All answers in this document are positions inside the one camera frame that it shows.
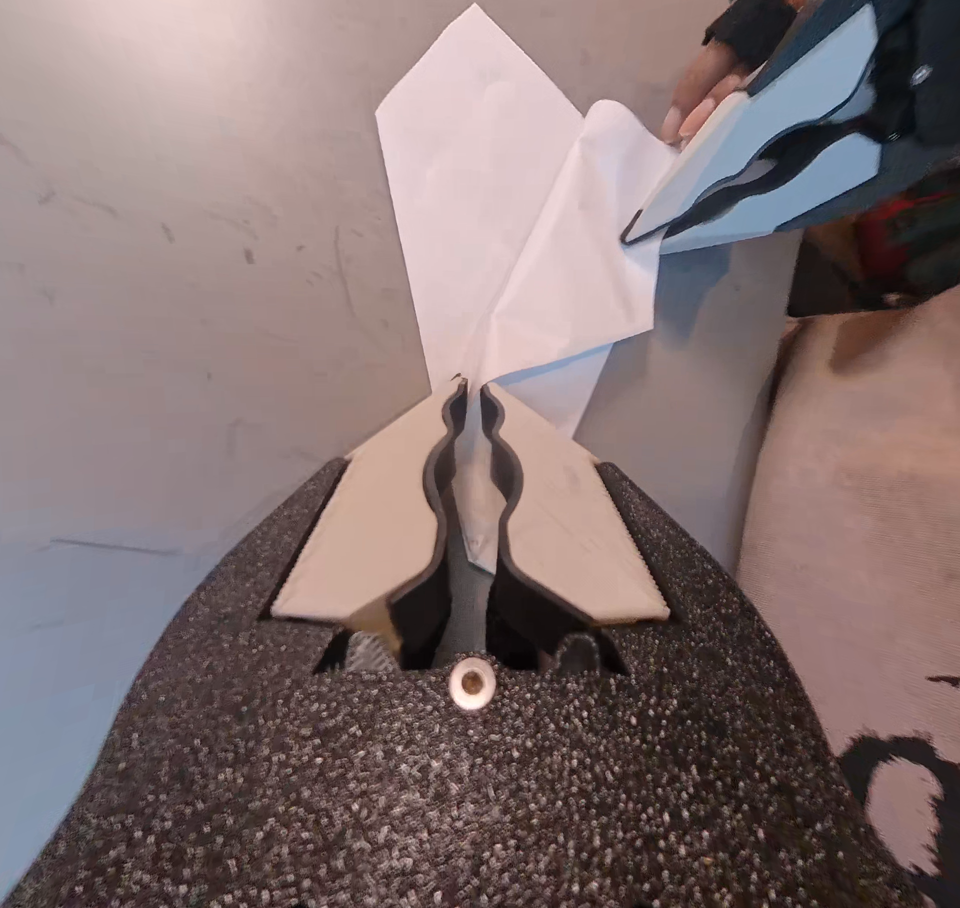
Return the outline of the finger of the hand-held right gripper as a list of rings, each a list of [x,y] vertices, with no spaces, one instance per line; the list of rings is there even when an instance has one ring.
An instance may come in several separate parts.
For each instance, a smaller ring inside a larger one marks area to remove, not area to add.
[[[620,236],[624,246],[663,240],[782,186],[824,148],[863,134],[866,77],[878,42],[866,5],[792,67],[749,94],[729,95],[708,117]]]
[[[872,179],[880,170],[882,146],[853,133],[824,148],[782,186],[738,200],[728,211],[664,237],[661,252],[675,254],[761,238],[787,222]]]

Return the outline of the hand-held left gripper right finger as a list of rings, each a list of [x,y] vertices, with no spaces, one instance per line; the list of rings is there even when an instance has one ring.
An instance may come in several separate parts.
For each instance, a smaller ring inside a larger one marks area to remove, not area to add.
[[[504,501],[487,651],[517,671],[566,661],[573,672],[624,672],[610,631],[666,623],[671,610],[599,462],[505,389],[484,386],[480,401]]]

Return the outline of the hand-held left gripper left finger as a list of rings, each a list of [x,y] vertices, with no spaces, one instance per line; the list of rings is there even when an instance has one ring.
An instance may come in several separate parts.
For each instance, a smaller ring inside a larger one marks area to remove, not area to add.
[[[451,379],[346,455],[270,597],[270,618],[381,642],[431,668],[451,613],[445,494],[469,384]]]

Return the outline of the white paper sheet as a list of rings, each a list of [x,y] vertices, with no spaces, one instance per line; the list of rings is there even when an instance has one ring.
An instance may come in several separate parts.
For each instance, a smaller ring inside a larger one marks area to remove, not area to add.
[[[626,106],[582,115],[478,6],[376,111],[430,386],[466,378],[454,496],[492,572],[503,499],[480,388],[577,430],[613,345],[654,327],[659,240],[619,236],[677,159]]]

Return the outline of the grey desk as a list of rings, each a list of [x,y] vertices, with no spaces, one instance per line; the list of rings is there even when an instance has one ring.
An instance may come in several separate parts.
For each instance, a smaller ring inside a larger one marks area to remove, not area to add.
[[[477,3],[659,125],[727,0],[2,0],[2,895],[187,595],[428,393],[375,112]]]

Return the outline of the person's right hand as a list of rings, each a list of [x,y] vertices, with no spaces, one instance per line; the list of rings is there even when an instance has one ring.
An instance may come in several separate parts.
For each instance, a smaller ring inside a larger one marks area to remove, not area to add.
[[[678,82],[661,139],[685,147],[721,102],[772,55],[810,0],[729,0]]]

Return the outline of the dark red object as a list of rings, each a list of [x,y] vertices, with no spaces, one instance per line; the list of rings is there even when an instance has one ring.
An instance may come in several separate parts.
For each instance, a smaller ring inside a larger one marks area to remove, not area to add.
[[[805,318],[912,307],[958,286],[959,169],[806,229],[787,304]]]

